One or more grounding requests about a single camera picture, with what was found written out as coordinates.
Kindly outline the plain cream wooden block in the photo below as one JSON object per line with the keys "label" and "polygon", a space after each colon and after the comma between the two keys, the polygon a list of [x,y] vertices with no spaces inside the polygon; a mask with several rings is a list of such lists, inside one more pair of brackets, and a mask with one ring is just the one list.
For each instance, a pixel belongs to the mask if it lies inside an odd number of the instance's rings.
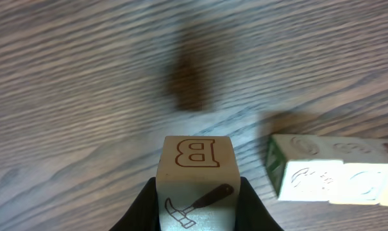
{"label": "plain cream wooden block", "polygon": [[388,180],[388,159],[363,138],[323,137],[322,140],[343,161],[330,203],[379,204]]}

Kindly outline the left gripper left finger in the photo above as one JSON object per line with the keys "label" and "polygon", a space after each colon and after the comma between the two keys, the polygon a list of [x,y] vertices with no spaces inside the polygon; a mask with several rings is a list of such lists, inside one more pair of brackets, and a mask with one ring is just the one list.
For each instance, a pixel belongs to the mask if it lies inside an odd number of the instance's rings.
{"label": "left gripper left finger", "polygon": [[150,178],[110,231],[160,231],[156,178]]}

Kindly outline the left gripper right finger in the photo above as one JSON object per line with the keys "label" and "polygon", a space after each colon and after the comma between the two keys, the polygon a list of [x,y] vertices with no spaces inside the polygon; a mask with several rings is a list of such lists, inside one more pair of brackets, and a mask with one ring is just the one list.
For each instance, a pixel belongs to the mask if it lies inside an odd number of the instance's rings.
{"label": "left gripper right finger", "polygon": [[240,178],[234,231],[283,231],[243,176]]}

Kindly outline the hammer picture wooden block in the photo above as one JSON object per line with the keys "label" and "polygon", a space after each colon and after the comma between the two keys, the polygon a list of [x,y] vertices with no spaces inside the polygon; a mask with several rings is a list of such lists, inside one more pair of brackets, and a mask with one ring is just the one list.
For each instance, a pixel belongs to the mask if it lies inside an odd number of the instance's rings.
{"label": "hammer picture wooden block", "polygon": [[233,231],[240,174],[231,139],[167,136],[156,193],[163,231]]}

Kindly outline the red edged picture block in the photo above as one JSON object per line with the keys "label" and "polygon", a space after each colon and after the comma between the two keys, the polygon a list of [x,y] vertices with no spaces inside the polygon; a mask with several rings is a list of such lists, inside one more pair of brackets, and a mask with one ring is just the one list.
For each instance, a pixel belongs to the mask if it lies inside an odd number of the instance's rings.
{"label": "red edged picture block", "polygon": [[272,134],[265,164],[280,201],[328,201],[344,162],[315,135]]}

